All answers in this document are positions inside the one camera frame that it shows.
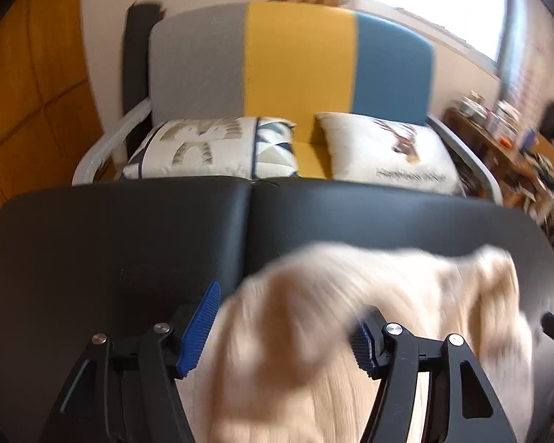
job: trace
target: white armrest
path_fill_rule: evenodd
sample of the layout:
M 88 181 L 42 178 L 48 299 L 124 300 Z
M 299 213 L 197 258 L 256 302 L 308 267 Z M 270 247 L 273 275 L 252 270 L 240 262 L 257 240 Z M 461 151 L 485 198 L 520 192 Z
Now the white armrest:
M 490 195 L 491 199 L 497 205 L 503 205 L 503 194 L 500 190 L 497 180 L 495 180 L 493 174 L 485 164 L 480 161 L 474 152 L 468 148 L 468 146 L 459 139 L 453 131 L 445 126 L 441 121 L 435 118 L 433 115 L 427 116 L 427 124 L 435 130 L 440 138 L 449 146 L 457 155 L 464 161 L 464 163 L 470 168 L 482 184 L 482 187 Z
M 74 172 L 72 185 L 85 185 L 92 183 L 95 173 L 109 157 L 111 152 L 127 138 L 127 135 L 140 124 L 152 111 L 149 99 L 139 102 L 117 123 L 117 127 L 107 131 L 99 141 L 80 160 Z

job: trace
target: sofa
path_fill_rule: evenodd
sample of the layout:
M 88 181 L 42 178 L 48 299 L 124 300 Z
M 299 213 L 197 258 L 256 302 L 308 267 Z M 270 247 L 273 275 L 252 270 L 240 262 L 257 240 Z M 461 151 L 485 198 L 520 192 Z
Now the sofa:
M 259 1 L 185 11 L 144 31 L 148 97 L 87 152 L 74 184 L 92 182 L 113 149 L 148 118 L 155 126 L 243 116 L 294 122 L 299 175 L 329 179 L 328 149 L 314 115 L 333 111 L 429 125 L 470 167 L 487 196 L 502 203 L 490 171 L 428 114 L 433 47 L 403 26 L 342 8 Z M 135 31 L 127 35 L 126 47 L 132 38 L 139 39 Z M 131 53 L 130 68 L 140 55 Z M 124 75 L 126 84 L 139 83 L 144 67 Z
M 554 253 L 516 210 L 476 198 L 323 179 L 234 177 L 94 183 L 19 196 L 0 211 L 0 429 L 38 438 L 93 334 L 142 334 L 211 281 L 243 278 L 314 241 L 448 257 L 510 251 L 533 328 L 532 442 L 554 414 Z

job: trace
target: white pillow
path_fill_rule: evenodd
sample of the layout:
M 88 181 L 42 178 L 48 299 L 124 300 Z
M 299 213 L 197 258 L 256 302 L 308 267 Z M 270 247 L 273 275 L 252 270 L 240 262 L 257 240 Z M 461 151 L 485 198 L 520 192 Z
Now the white pillow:
M 291 148 L 294 126 L 267 117 L 167 121 L 150 131 L 123 176 L 297 176 Z
M 335 180 L 460 192 L 457 170 L 431 128 L 350 113 L 324 112 L 316 118 L 326 135 Z

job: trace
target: black bracket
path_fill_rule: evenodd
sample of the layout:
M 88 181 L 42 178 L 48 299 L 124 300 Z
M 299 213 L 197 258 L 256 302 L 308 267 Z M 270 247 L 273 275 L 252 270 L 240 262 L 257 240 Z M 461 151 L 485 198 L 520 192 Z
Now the black bracket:
M 366 334 L 369 360 L 358 356 Z M 405 442 L 418 372 L 430 373 L 423 443 L 516 443 L 499 400 L 462 336 L 443 341 L 415 337 L 388 324 L 377 308 L 351 339 L 359 366 L 382 382 L 361 443 Z
M 142 337 L 97 333 L 76 362 L 40 443 L 195 443 L 175 379 L 195 368 L 220 304 L 213 282 Z

